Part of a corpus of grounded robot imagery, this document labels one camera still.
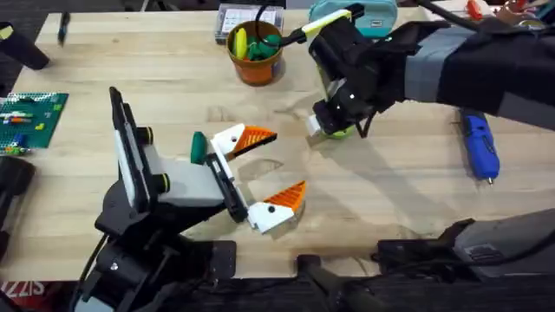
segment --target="black cable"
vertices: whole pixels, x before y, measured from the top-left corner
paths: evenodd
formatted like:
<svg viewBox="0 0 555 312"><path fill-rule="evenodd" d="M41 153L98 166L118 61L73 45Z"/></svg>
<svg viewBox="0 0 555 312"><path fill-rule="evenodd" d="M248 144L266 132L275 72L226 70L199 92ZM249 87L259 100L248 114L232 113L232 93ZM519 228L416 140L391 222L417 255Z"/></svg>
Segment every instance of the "black cable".
<svg viewBox="0 0 555 312"><path fill-rule="evenodd" d="M73 289L73 294L71 295L71 300L69 300L68 312L74 312L75 311L75 305L77 304L77 299L78 299L79 294L81 292L81 287L82 287L83 283L85 283L85 278L87 277L88 272L90 271L90 267L93 265L93 261L96 259L96 256L98 256L98 253L100 252L102 246L106 243L107 239L108 239L108 234L102 235L102 238L101 238L100 241L98 241L98 244L96 245L95 250L93 250L93 253L88 258L87 263L85 264L85 267L83 268L83 272L81 273L81 276L79 277L79 281L77 282L75 288Z"/></svg>
<svg viewBox="0 0 555 312"><path fill-rule="evenodd" d="M372 281L375 281L376 279L381 279L384 277L393 276L395 274L404 273L407 271L415 270L422 267L429 267L433 265L451 265L455 267L487 267L487 266L498 266L498 265L503 265L508 263L514 263L524 258L534 256L552 244L555 244L555 231L550 232L546 237L539 240L535 245L528 248L527 250L522 250L521 252L518 252L514 255L511 255L509 257L505 257L502 259L482 260L482 261L472 261L472 262L462 261L462 260L430 260L430 261L424 261L419 263L408 263L398 268L392 269L386 273L365 278L364 281L353 281L353 282L357 282L357 283L372 282Z"/></svg>
<svg viewBox="0 0 555 312"><path fill-rule="evenodd" d="M293 283L297 281L297 277L292 277L292 278L286 278L283 281L278 281L278 282L274 282L274 283L270 283L261 287L257 287L255 289L248 289L248 290L238 290L238 291L232 291L232 290L227 290L227 291L210 291L210 290L204 290L204 289L198 289L198 291L203 292L205 294L208 295L214 295L214 296L248 296L248 295L254 295L257 294L261 291L267 290L267 289L272 289L278 286L283 286L289 283Z"/></svg>
<svg viewBox="0 0 555 312"><path fill-rule="evenodd" d="M458 26L461 26L463 28L470 29L473 31L478 31L480 29L477 23L474 23L460 16L457 16L454 13L451 13L448 10L443 9L438 5L432 4L431 2L429 2L429 0L415 0L415 3L420 5L423 8L426 8L432 11L432 13L435 13L445 18L445 20L448 22L454 23Z"/></svg>
<svg viewBox="0 0 555 312"><path fill-rule="evenodd" d="M276 45L272 42L267 41L260 35L260 30L258 29L258 25L260 24L260 17L262 16L262 13L264 12L264 10L266 10L267 7L268 5L264 4L264 5L261 5L260 8L258 9L258 13L254 18L254 33L257 36L257 39L263 44L267 45L268 47L274 48L274 49L281 49L284 46L282 43L279 43L278 45Z"/></svg>

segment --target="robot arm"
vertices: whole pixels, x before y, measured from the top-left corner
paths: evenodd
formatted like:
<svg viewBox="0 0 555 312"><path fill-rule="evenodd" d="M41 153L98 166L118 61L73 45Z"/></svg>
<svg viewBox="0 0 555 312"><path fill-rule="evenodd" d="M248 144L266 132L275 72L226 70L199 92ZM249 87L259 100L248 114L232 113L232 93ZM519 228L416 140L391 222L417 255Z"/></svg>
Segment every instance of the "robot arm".
<svg viewBox="0 0 555 312"><path fill-rule="evenodd" d="M323 27L309 47L327 98L317 102L312 131L356 125L368 133L376 113L396 101L466 107L555 129L555 32L486 20L477 31L446 22L411 22L377 42L347 18ZM359 125L367 120L365 126Z"/></svg>

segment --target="yellow marker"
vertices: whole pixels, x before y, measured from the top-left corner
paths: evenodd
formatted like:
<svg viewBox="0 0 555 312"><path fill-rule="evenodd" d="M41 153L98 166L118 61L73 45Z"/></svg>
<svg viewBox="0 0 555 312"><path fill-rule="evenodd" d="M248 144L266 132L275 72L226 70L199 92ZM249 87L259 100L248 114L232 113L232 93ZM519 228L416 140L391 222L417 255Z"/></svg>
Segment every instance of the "yellow marker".
<svg viewBox="0 0 555 312"><path fill-rule="evenodd" d="M235 38L233 40L235 42L233 46L233 54L240 59L243 60L246 56L246 31L244 28L237 30L235 34Z"/></svg>
<svg viewBox="0 0 555 312"><path fill-rule="evenodd" d="M14 29L11 26L0 29L0 40L8 39L13 32Z"/></svg>
<svg viewBox="0 0 555 312"><path fill-rule="evenodd" d="M350 20L352 17L352 13L349 10L340 9L328 14L327 16L318 18L312 23L307 23L301 28L301 30L306 34L306 36L315 36L320 32L320 29L322 29L323 26L329 25L333 23L336 19L341 17L347 17Z"/></svg>

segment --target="green object in gripper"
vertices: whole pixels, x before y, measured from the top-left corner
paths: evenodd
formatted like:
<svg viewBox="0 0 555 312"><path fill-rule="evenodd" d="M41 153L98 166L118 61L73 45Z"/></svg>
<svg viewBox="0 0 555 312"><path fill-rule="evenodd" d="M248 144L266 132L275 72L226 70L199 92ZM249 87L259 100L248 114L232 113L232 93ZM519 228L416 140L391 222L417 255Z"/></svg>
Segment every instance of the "green object in gripper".
<svg viewBox="0 0 555 312"><path fill-rule="evenodd" d="M202 165L205 161L207 149L206 136L197 131L193 134L193 143L191 144L191 163Z"/></svg>

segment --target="orange cup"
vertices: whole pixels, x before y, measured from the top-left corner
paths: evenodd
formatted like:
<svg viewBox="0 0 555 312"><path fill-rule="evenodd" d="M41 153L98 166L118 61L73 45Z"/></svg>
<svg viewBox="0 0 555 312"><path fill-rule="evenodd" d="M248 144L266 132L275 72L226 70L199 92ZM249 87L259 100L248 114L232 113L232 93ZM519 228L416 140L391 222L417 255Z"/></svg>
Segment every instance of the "orange cup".
<svg viewBox="0 0 555 312"><path fill-rule="evenodd" d="M226 42L227 54L229 54L229 57L232 59L233 65L235 65L235 70L237 70L238 76L244 83L252 86L264 86L270 83L279 74L283 49L279 49L275 55L272 55L270 58L263 61L241 60L233 54L233 39L235 38L237 30L244 28L247 38L249 36L256 36L254 25L254 21L244 22L235 26L235 28L230 31L229 35L227 35ZM281 37L279 29L270 23L260 21L258 30L260 32L260 36L263 38L268 35L278 35Z"/></svg>

